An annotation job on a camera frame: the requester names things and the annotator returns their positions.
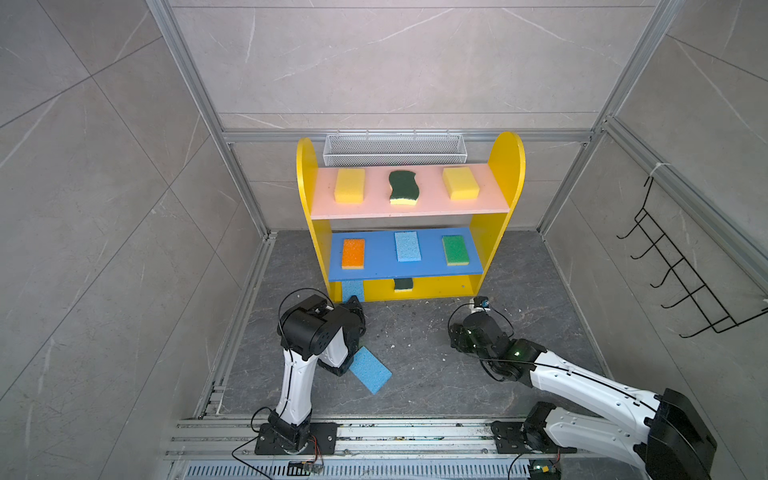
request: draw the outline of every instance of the wall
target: wall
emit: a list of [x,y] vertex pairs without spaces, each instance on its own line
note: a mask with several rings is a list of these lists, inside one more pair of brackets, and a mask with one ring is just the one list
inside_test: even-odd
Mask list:
[[[487,162],[492,142],[467,142],[468,162]],[[578,142],[528,142],[525,144],[525,186],[509,228],[533,230],[560,186],[581,148]],[[296,145],[262,142],[235,144],[235,154],[256,195],[266,223],[274,230],[305,230],[306,220],[296,183]],[[322,163],[323,143],[315,142]],[[417,219],[334,220],[336,229],[408,228],[425,225],[469,225],[471,216]]]
[[[765,478],[768,316],[725,333],[680,338],[707,325],[701,313],[691,300],[661,308],[685,295],[681,285],[670,276],[662,287],[650,286],[662,280],[667,266],[655,251],[630,258],[650,246],[639,230],[617,238],[634,225],[646,178],[607,137],[555,219],[547,244],[614,378],[656,392],[672,388],[691,398],[718,441],[715,480]],[[657,185],[647,210],[736,319],[764,308],[765,294]],[[643,225],[654,239],[660,236],[647,221]],[[672,251],[666,240],[660,244]],[[676,271],[687,281],[692,277],[682,265]],[[721,314],[703,294],[697,298],[710,316]]]
[[[654,0],[171,3],[224,127],[275,131],[589,129],[655,4]],[[490,145],[468,145],[472,147],[490,150]],[[559,145],[530,146],[529,151],[539,147]],[[292,144],[237,145],[272,228],[306,228],[292,191],[294,151]],[[514,228],[538,225],[562,180],[560,171],[563,166],[567,169],[576,151],[575,146],[562,148],[558,153],[564,160],[558,160],[554,170],[542,175],[531,172],[512,218]],[[487,156],[475,154],[475,159],[486,161]],[[264,167],[264,162],[286,162],[286,167]],[[435,225],[450,221],[432,220]],[[379,222],[364,227],[384,226],[395,225]]]
[[768,2],[688,0],[618,117],[768,251]]
[[0,476],[150,478],[258,238],[141,0],[0,5],[0,224]]

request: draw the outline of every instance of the blue shelf board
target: blue shelf board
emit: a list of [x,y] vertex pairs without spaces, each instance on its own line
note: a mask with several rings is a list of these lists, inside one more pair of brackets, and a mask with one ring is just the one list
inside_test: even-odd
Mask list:
[[[421,276],[479,275],[482,273],[480,257],[469,228],[427,228],[416,230],[422,259],[418,262],[397,261],[395,231],[334,233],[331,241],[331,265],[328,280],[375,280],[381,278],[416,278]],[[445,235],[461,235],[469,253],[469,265],[449,266],[445,262],[442,238]],[[366,257],[362,270],[344,270],[341,253],[345,238],[366,239]]]

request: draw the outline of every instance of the metal basket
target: metal basket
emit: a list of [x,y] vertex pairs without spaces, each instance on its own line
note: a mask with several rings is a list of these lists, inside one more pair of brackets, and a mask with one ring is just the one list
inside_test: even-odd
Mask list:
[[467,147],[460,134],[331,134],[323,159],[327,167],[464,164]]

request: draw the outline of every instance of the floor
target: floor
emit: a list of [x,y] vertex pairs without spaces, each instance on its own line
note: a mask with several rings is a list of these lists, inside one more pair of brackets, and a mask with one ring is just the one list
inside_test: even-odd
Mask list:
[[[276,310],[286,294],[302,286],[323,290],[312,240],[306,231],[280,232],[227,382],[221,413],[247,414],[277,404],[283,356],[275,330]],[[517,337],[601,372],[538,233],[506,233],[481,294],[508,315]],[[446,320],[467,300],[364,303],[368,331],[362,344],[392,371],[392,378],[372,396],[354,375],[338,378],[317,369],[313,411],[321,415],[517,416],[546,401],[588,413],[559,396],[520,383],[493,382],[477,361],[451,349]],[[567,469],[563,478],[571,480],[640,478],[636,469],[604,458],[564,459],[563,466]]]

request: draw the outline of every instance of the light blue sponge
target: light blue sponge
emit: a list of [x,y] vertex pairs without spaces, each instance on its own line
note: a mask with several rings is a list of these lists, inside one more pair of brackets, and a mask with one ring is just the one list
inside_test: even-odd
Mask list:
[[341,282],[341,299],[349,302],[352,295],[357,295],[357,301],[365,302],[366,294],[362,290],[362,280],[344,280]]
[[390,372],[366,347],[355,354],[349,370],[375,395],[392,377]]
[[416,232],[395,232],[395,248],[399,262],[419,262],[422,259]]

